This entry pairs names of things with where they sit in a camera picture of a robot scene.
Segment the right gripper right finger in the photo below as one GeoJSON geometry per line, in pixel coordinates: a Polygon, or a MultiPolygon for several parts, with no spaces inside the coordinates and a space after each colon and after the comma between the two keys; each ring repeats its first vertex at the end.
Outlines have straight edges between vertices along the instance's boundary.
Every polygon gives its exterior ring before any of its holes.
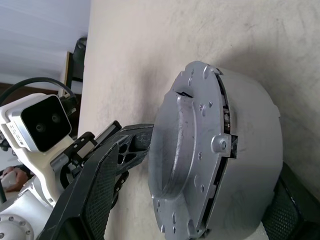
{"type": "Polygon", "coordinates": [[[262,224],[269,240],[320,240],[320,201],[286,163],[262,224]]]}

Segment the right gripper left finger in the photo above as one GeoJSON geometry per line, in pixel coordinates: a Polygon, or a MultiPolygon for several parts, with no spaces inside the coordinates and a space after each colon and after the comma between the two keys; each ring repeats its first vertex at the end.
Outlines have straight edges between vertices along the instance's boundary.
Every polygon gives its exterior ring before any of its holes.
{"type": "Polygon", "coordinates": [[[59,197],[37,240],[104,240],[119,146],[100,147],[59,197]]]}

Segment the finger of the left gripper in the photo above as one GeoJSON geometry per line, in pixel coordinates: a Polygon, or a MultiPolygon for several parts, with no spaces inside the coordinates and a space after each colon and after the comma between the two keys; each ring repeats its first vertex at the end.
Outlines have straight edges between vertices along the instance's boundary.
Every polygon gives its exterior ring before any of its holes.
{"type": "Polygon", "coordinates": [[[145,159],[150,149],[153,127],[153,124],[122,127],[119,123],[111,123],[96,137],[97,147],[118,144],[117,176],[141,164],[145,159]]]}
{"type": "Polygon", "coordinates": [[[119,198],[119,191],[123,187],[123,184],[126,182],[126,180],[129,177],[129,172],[125,171],[123,172],[119,178],[117,178],[117,181],[114,186],[114,193],[113,193],[113,199],[112,199],[112,208],[116,205],[118,198],[119,198]]]}

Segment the small grey gear disc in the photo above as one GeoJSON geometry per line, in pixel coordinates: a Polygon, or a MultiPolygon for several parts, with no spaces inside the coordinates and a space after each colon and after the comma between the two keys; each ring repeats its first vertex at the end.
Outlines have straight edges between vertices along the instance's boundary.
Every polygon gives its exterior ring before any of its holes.
{"type": "Polygon", "coordinates": [[[165,240],[195,240],[207,230],[232,151],[230,107],[221,76],[207,63],[189,63],[156,115],[148,185],[165,240]]]}

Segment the grey round motor housing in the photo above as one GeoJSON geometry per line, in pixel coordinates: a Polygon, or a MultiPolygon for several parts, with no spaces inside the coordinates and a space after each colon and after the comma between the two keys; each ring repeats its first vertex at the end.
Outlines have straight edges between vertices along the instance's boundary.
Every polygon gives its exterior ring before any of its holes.
{"type": "Polygon", "coordinates": [[[244,240],[258,228],[283,166],[280,112],[256,80],[227,69],[221,81],[230,107],[236,158],[228,158],[206,222],[209,240],[244,240]]]}

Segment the reddish blurred object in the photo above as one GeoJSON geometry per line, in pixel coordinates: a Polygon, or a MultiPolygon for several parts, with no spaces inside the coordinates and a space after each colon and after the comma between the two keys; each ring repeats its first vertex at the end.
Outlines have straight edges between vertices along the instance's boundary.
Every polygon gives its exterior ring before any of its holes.
{"type": "Polygon", "coordinates": [[[25,165],[9,166],[0,170],[0,176],[5,176],[11,172],[15,173],[15,184],[9,187],[4,187],[3,189],[5,193],[19,192],[23,188],[24,184],[33,176],[31,171],[25,165]]]}

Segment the wooden board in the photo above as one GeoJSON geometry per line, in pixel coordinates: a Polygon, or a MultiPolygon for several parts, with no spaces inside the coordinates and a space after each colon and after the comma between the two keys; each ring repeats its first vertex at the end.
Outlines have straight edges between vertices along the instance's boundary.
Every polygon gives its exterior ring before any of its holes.
{"type": "Polygon", "coordinates": [[[64,83],[68,88],[71,88],[71,86],[72,86],[73,67],[74,67],[73,54],[68,51],[66,54],[65,77],[64,77],[64,83]]]}

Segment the black chair back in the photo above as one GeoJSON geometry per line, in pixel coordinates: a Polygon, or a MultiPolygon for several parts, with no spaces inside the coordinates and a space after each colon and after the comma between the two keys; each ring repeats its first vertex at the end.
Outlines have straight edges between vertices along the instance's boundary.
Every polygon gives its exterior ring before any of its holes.
{"type": "Polygon", "coordinates": [[[87,40],[88,40],[87,36],[80,37],[75,44],[74,51],[72,54],[72,59],[73,59],[72,78],[74,81],[77,81],[77,82],[83,82],[87,40]]]}

